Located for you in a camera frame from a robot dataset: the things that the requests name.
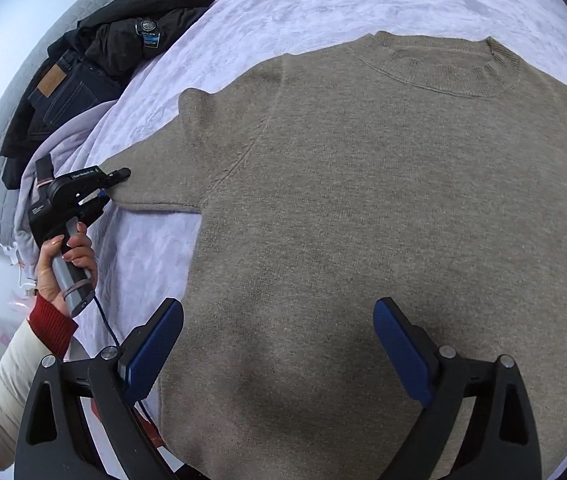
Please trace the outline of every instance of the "white sleeve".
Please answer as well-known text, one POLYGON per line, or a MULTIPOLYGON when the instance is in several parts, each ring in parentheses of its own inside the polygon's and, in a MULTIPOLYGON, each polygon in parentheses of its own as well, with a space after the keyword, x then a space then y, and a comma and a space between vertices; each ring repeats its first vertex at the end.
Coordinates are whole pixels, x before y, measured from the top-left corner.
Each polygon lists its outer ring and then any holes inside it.
POLYGON ((19 425, 41 360, 50 354, 23 322, 0 361, 0 471, 15 461, 19 425))

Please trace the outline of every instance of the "ribbed neckline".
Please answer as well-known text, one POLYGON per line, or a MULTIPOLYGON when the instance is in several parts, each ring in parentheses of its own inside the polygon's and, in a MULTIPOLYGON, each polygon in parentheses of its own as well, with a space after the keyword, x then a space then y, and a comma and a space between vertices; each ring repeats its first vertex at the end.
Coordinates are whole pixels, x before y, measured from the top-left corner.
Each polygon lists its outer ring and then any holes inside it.
POLYGON ((492 97, 515 85, 521 58, 494 38, 483 41, 428 36, 396 36, 389 32, 368 34, 350 43, 363 62, 407 84, 462 96, 492 97), (395 49, 402 48, 402 54, 395 49), (457 50, 491 57, 484 64, 460 67, 423 61, 420 49, 457 50))

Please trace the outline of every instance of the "hand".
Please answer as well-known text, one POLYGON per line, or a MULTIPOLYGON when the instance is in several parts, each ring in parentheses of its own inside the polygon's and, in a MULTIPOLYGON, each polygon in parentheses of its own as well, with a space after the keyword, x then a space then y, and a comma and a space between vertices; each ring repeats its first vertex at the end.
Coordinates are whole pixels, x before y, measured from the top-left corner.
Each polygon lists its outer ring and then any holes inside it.
MULTIPOLYGON (((92 286, 96 287, 97 263, 95 251, 91 248, 92 241, 86 235, 88 228, 82 222, 78 222, 77 231, 78 233, 68 240, 68 247, 71 249, 64 254, 64 260, 76 267, 89 270, 92 276, 92 286)), ((52 258, 62 249, 62 241, 64 241, 64 235, 59 235, 42 245, 37 263, 37 288, 42 298, 52 303, 64 316, 70 316, 68 305, 66 305, 57 279, 52 272, 52 258)))

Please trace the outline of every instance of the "dark denim jeans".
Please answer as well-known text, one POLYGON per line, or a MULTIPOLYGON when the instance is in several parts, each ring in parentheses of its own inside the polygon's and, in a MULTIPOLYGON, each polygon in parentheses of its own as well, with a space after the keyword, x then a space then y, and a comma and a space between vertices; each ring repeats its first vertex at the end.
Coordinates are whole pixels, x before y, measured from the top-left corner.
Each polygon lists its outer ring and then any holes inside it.
POLYGON ((67 50, 57 65, 66 76, 50 97, 37 88, 28 97, 36 113, 53 130, 93 106, 119 99, 124 91, 99 67, 81 59, 74 50, 67 50))

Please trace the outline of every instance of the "sweater seam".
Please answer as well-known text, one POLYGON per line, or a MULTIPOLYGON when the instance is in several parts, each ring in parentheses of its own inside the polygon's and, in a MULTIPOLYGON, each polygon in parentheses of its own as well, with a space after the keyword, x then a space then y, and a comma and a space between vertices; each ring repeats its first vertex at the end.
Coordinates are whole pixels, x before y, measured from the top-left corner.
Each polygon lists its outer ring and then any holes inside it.
POLYGON ((242 165, 244 160, 246 160, 246 158, 248 157, 248 155, 252 151, 252 148, 256 144, 257 140, 259 140, 263 136, 263 134, 266 132, 266 130, 268 129, 268 125, 270 124, 270 121, 273 117, 273 114, 275 113, 275 109, 276 109, 277 105, 279 104, 279 100, 281 98, 282 90, 283 90, 284 84, 285 84, 284 56, 280 56, 280 73, 281 73, 281 79, 279 81, 279 88, 277 89, 277 93, 275 95, 275 98, 273 99, 273 102, 270 105, 270 109, 268 110, 268 112, 266 114, 266 118, 265 118, 263 124, 260 127, 260 131, 257 132, 257 135, 255 135, 255 138, 252 139, 252 141, 249 143, 247 148, 243 151, 243 153, 241 153, 241 155, 230 166, 230 168, 228 168, 228 170, 226 170, 224 172, 225 173, 224 176, 222 176, 219 180, 215 181, 215 183, 212 185, 212 187, 209 189, 209 191, 206 193, 203 200, 201 201, 201 209, 203 209, 206 206, 211 195, 215 191, 217 191, 217 189, 226 181, 226 179, 229 178, 231 175, 233 175, 236 172, 236 170, 242 165))
POLYGON ((443 90, 441 88, 435 88, 432 86, 428 86, 428 85, 422 85, 422 84, 418 84, 418 83, 410 83, 400 77, 397 77, 396 75, 393 75, 387 71, 385 71, 382 68, 379 68, 377 66, 375 66, 374 64, 370 63, 369 61, 366 61, 365 59, 362 59, 356 52, 356 50, 354 48, 352 48, 351 46, 348 46, 348 49, 350 50, 350 53, 356 57, 356 59, 358 59, 360 62, 362 62, 364 65, 366 65, 368 68, 370 68, 371 70, 374 70, 375 72, 378 72, 382 75, 385 75, 386 77, 389 77, 390 79, 393 79, 394 81, 397 81, 399 83, 405 84, 405 85, 409 85, 412 86, 414 88, 420 88, 423 90, 430 90, 433 92, 436 92, 438 94, 445 94, 445 95, 451 95, 451 96, 455 96, 455 97, 461 97, 461 98, 466 98, 466 99, 481 99, 481 100, 491 100, 494 99, 497 96, 503 95, 506 92, 509 92, 510 90, 512 90, 513 88, 515 88, 518 84, 519 84, 519 80, 521 78, 521 70, 519 70, 519 73, 517 74, 516 78, 513 79, 513 81, 504 86, 502 91, 499 91, 495 94, 491 94, 491 95, 477 95, 477 94, 463 94, 460 92, 455 92, 452 90, 443 90))
POLYGON ((198 205, 185 204, 182 202, 137 202, 133 200, 117 200, 117 205, 123 209, 129 209, 131 211, 141 211, 145 209, 148 205, 156 207, 157 211, 171 211, 175 213, 184 214, 201 214, 201 207, 198 205))

